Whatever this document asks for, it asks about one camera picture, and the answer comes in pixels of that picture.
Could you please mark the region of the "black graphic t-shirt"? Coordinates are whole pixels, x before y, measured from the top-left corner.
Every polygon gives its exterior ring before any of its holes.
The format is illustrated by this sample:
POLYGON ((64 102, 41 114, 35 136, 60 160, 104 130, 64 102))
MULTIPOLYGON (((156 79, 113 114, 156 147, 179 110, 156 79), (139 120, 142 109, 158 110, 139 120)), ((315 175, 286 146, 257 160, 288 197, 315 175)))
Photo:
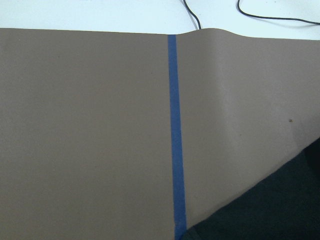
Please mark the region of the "black graphic t-shirt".
POLYGON ((318 240, 320 141, 207 219, 183 240, 318 240))

